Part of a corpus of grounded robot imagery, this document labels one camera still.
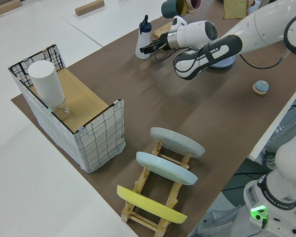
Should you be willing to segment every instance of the brown table mat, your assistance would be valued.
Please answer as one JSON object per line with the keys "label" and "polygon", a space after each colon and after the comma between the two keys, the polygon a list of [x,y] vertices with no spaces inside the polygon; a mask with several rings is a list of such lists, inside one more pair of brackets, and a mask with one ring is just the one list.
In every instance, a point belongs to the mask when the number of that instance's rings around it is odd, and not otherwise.
{"label": "brown table mat", "polygon": [[[238,22],[222,18],[221,0],[203,1],[199,11],[184,17],[188,23],[214,22],[219,36]],[[153,21],[152,30],[169,21],[164,18]],[[200,143],[206,153],[189,162],[190,171],[199,180],[180,189],[179,203],[175,206],[188,218],[183,224],[170,224],[165,235],[185,237],[296,91],[296,56],[290,55],[269,70],[253,69],[237,56],[232,67],[209,68],[186,81],[175,74],[173,57],[164,62],[155,61],[153,55],[148,60],[138,59],[134,55],[137,37],[138,31],[133,31],[68,67],[106,103],[124,99],[125,150],[99,170],[87,174],[58,149],[120,214],[124,201],[117,196],[116,186],[133,189],[142,171],[136,162],[136,151],[150,153],[155,145],[150,138],[151,127],[167,128]],[[284,44],[279,42],[244,56],[252,64],[265,67],[277,62],[284,50]],[[252,85],[261,79],[270,85],[264,96],[252,90]],[[23,96],[12,101],[42,131]],[[165,203],[171,184],[152,173],[142,194]],[[140,237],[154,234],[132,220],[128,224]]]}

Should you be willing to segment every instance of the green indicator light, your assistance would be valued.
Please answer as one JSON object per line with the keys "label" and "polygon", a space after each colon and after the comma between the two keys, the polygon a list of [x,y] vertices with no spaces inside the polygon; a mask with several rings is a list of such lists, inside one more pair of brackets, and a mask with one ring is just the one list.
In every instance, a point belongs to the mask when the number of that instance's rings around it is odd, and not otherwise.
{"label": "green indicator light", "polygon": [[256,211],[259,211],[259,210],[263,210],[263,209],[266,209],[266,206],[262,205],[262,206],[257,206],[255,208],[252,208],[251,209],[251,213],[253,212],[256,212]]}

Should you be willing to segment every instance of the bottle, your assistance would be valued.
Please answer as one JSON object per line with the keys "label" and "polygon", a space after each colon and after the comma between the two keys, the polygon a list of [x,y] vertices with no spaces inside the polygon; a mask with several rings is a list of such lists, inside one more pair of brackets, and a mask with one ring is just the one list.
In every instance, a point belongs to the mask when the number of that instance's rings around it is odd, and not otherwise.
{"label": "bottle", "polygon": [[135,55],[140,59],[147,59],[150,53],[144,54],[140,52],[140,48],[150,44],[151,24],[148,22],[148,15],[145,15],[144,20],[139,24],[138,40],[135,50]]}

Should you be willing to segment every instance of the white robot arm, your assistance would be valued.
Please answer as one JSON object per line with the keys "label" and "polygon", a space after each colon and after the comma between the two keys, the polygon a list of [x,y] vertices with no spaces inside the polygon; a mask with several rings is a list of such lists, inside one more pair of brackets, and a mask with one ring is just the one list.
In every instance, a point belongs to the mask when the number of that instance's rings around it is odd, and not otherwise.
{"label": "white robot arm", "polygon": [[276,236],[296,237],[296,136],[278,149],[275,164],[244,189],[250,220]]}
{"label": "white robot arm", "polygon": [[178,76],[189,80],[223,59],[281,40],[296,54],[296,0],[277,0],[258,9],[220,40],[179,54],[173,65]]}

